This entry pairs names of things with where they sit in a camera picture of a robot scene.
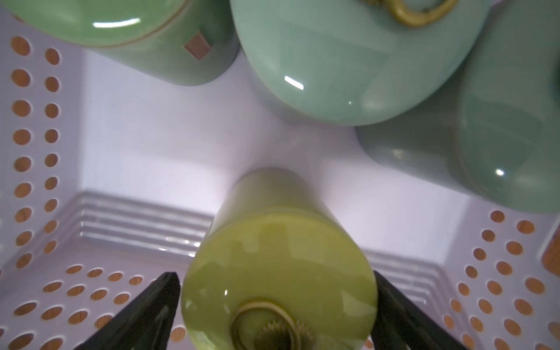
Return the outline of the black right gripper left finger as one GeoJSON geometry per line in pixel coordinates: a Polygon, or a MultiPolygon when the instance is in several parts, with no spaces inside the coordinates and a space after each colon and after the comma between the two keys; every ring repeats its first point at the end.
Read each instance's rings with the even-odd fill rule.
{"type": "Polygon", "coordinates": [[[179,305],[175,272],[161,274],[78,349],[166,349],[179,305]]]}

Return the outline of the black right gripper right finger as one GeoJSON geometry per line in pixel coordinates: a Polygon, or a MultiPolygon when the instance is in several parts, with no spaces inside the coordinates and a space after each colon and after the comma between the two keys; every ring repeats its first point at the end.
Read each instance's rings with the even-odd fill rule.
{"type": "Polygon", "coordinates": [[[466,349],[378,271],[374,275],[378,313],[370,336],[375,349],[466,349]]]}

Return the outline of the yellow-green canister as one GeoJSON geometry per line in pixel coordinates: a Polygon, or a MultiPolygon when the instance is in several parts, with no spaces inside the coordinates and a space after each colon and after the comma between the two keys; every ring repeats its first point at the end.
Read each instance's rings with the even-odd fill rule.
{"type": "Polygon", "coordinates": [[[360,349],[378,288],[310,186],[264,168],[227,195],[186,272],[181,309],[197,349],[360,349]]]}

